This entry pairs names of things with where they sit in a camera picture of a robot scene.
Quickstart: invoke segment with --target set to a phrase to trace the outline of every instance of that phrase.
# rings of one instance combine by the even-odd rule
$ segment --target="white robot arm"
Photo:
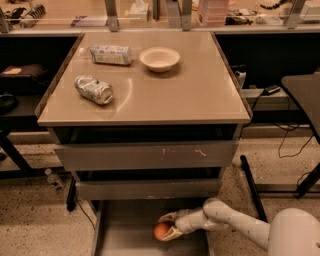
[[[279,212],[268,224],[233,210],[217,198],[209,198],[202,208],[169,213],[159,222],[174,224],[161,241],[169,241],[197,229],[213,231],[229,225],[270,256],[320,255],[319,221],[295,208]]]

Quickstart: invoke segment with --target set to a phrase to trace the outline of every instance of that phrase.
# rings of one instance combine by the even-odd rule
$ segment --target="beige tabletop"
[[[93,43],[130,46],[130,66],[94,64],[80,54]],[[169,47],[180,61],[170,71],[153,73],[139,61],[149,47]],[[114,99],[99,106],[74,87],[79,75],[113,86]],[[209,32],[145,31],[86,33],[66,68],[39,124],[109,126],[247,123],[250,117]]]

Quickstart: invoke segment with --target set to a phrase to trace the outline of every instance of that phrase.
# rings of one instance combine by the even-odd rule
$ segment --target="speckled floor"
[[[307,140],[307,137],[287,138],[281,154],[298,152]],[[218,197],[238,211],[257,216],[245,174],[240,168],[242,154],[247,156],[257,183],[295,184],[303,173],[320,161],[320,147],[314,138],[301,154],[293,158],[278,157],[281,141],[281,138],[241,140],[232,165],[224,174]],[[46,158],[46,154],[52,157],[51,150],[48,149],[50,145],[29,145],[27,149],[34,152],[32,147],[44,147],[43,158]],[[37,157],[37,164],[40,164],[41,156],[38,154]],[[62,176],[62,179],[68,188],[70,176]],[[0,185],[1,256],[90,255],[94,229],[79,206],[73,212],[67,211],[67,189],[55,191],[47,184],[45,177],[1,180]],[[320,219],[319,198],[314,195],[307,195],[300,200],[292,195],[268,196],[263,197],[262,202],[269,221],[277,212],[288,207],[304,209]],[[88,203],[81,198],[79,203],[95,221]],[[215,255],[218,256],[267,255],[230,227],[224,231],[212,232],[211,237]]]

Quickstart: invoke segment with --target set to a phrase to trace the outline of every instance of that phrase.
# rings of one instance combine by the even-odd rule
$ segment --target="metal rod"
[[[242,156],[240,156],[240,159],[241,159],[241,162],[242,162],[241,167],[242,167],[242,169],[244,170],[244,172],[246,174],[246,178],[247,178],[250,190],[251,190],[253,201],[254,201],[254,204],[255,204],[256,209],[258,211],[259,219],[261,221],[268,222],[268,219],[267,219],[267,216],[265,214],[263,205],[261,203],[261,199],[260,199],[258,190],[256,188],[255,182],[254,182],[253,177],[252,177],[252,173],[251,173],[250,166],[249,166],[249,163],[247,161],[247,158],[246,158],[246,156],[242,155]]]

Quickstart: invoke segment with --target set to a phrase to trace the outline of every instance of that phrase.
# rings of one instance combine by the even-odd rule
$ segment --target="cabinet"
[[[80,49],[93,43],[129,45],[132,64],[92,63]],[[143,50],[156,46],[181,55],[170,71],[153,73],[139,61]],[[157,218],[175,207],[200,206],[219,192],[251,115],[221,54],[209,32],[84,35],[38,122],[56,138],[56,153],[98,223],[109,223],[107,230],[97,227],[94,255],[168,255],[168,247],[152,238]],[[78,94],[75,78],[86,74],[113,86],[111,103],[101,107]],[[203,242],[173,241],[172,250],[182,244],[208,250],[204,233],[194,234]]]

